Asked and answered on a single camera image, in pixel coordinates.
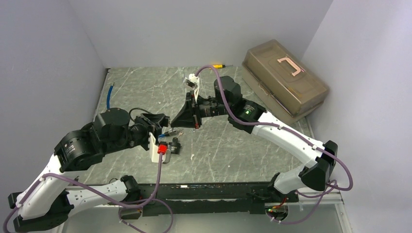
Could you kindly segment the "blue cable lock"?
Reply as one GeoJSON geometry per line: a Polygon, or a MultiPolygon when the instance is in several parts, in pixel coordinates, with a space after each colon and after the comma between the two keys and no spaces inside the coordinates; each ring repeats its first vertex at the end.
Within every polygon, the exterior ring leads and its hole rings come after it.
{"type": "MultiPolygon", "coordinates": [[[[110,97],[111,97],[111,93],[112,93],[112,90],[113,90],[114,85],[115,85],[115,83],[112,82],[111,85],[110,85],[110,87],[109,87],[109,90],[108,90],[108,92],[107,92],[107,96],[106,96],[106,109],[107,109],[107,110],[110,109],[110,97]]],[[[135,108],[132,108],[132,109],[129,111],[129,116],[131,116],[131,112],[132,112],[133,110],[140,110],[140,111],[143,111],[144,113],[152,114],[151,112],[149,112],[149,111],[146,110],[146,109],[139,108],[139,107],[135,107],[135,108]]],[[[175,129],[170,129],[170,130],[166,131],[165,133],[161,133],[158,137],[161,138],[161,137],[173,136],[173,135],[176,135],[177,133],[178,133],[177,130],[175,130],[175,129]]]]}

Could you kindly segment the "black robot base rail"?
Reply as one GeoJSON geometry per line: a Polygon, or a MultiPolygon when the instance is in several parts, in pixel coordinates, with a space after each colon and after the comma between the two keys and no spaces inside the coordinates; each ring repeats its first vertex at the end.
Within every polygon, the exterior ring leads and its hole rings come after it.
{"type": "Polygon", "coordinates": [[[270,182],[161,183],[142,216],[174,214],[264,214],[272,206],[299,201],[296,191],[278,194],[270,182]]]}

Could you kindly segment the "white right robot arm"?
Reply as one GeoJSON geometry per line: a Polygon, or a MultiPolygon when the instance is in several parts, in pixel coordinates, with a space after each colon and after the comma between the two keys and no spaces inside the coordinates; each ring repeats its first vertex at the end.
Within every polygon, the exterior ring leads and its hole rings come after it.
{"type": "Polygon", "coordinates": [[[245,99],[240,85],[229,76],[218,77],[214,82],[215,95],[206,99],[198,95],[197,81],[194,74],[186,79],[193,90],[186,94],[182,109],[172,120],[173,128],[198,129],[203,118],[227,115],[233,127],[267,139],[291,153],[301,166],[273,176],[268,187],[268,196],[273,201],[280,201],[299,188],[325,191],[330,186],[336,143],[323,143],[290,128],[263,106],[245,99]]]}

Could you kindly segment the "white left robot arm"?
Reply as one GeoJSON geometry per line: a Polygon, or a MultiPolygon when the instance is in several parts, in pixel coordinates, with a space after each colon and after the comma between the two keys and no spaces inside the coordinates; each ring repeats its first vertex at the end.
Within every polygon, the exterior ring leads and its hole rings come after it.
{"type": "Polygon", "coordinates": [[[121,108],[111,108],[79,130],[69,132],[57,144],[43,171],[23,192],[8,197],[12,220],[18,233],[46,231],[64,223],[78,212],[106,203],[142,209],[155,199],[143,198],[132,176],[98,186],[76,181],[92,165],[111,153],[141,146],[158,155],[159,164],[167,144],[157,137],[169,125],[165,114],[142,114],[131,119],[121,108]]]}

